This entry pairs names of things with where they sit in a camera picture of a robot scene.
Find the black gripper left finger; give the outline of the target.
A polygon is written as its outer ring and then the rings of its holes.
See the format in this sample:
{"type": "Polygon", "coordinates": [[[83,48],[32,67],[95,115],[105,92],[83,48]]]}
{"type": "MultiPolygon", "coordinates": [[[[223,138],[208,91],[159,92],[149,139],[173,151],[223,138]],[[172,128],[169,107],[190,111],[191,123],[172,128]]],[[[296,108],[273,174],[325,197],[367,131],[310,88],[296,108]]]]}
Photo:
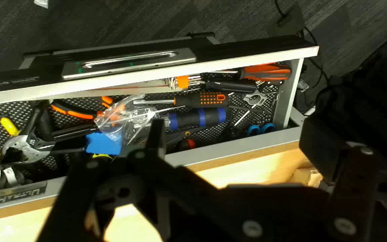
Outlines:
{"type": "Polygon", "coordinates": [[[77,162],[39,232],[39,242],[104,242],[116,209],[134,204],[164,240],[171,236],[164,120],[155,119],[143,147],[121,158],[77,162]]]}

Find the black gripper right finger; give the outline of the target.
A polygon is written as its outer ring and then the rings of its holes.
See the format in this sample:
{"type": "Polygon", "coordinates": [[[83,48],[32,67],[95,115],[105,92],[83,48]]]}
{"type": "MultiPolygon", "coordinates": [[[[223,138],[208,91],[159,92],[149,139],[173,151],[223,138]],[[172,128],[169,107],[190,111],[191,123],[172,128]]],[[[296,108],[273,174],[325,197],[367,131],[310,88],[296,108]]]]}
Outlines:
{"type": "Polygon", "coordinates": [[[328,242],[387,242],[387,157],[325,118],[304,120],[300,149],[329,188],[323,201],[328,242]]]}

